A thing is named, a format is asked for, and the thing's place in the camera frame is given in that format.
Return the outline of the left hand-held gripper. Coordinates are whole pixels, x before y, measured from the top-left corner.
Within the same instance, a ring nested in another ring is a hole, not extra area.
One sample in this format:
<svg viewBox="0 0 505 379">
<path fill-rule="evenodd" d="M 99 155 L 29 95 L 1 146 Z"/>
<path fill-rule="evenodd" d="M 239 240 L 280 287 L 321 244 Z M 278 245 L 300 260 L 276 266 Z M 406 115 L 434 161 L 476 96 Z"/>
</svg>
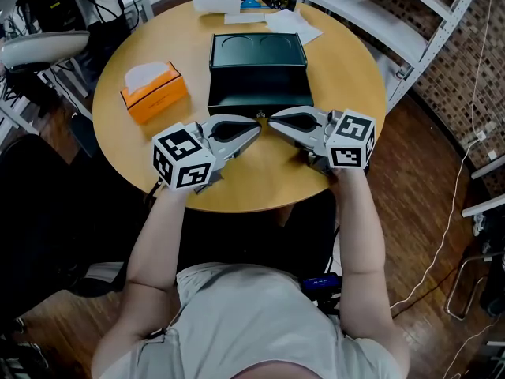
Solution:
<svg viewBox="0 0 505 379">
<path fill-rule="evenodd" d="M 259 137 L 257 128 L 258 121 L 234 114 L 214 114 L 203 123 L 178 122 L 152 138 L 153 167 L 170 190 L 198 192 Z"/>
</svg>

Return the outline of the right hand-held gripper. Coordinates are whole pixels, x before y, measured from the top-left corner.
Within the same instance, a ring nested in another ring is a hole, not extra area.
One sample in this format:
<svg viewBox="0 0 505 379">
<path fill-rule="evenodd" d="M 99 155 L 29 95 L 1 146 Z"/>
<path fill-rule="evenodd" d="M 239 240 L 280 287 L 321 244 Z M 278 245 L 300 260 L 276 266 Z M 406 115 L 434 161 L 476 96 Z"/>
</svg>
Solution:
<svg viewBox="0 0 505 379">
<path fill-rule="evenodd" d="M 291 107 L 267 124 L 308 151 L 309 166 L 326 175 L 336 169 L 366 171 L 376 144 L 376 120 L 350 109 L 327 115 L 310 106 Z"/>
</svg>

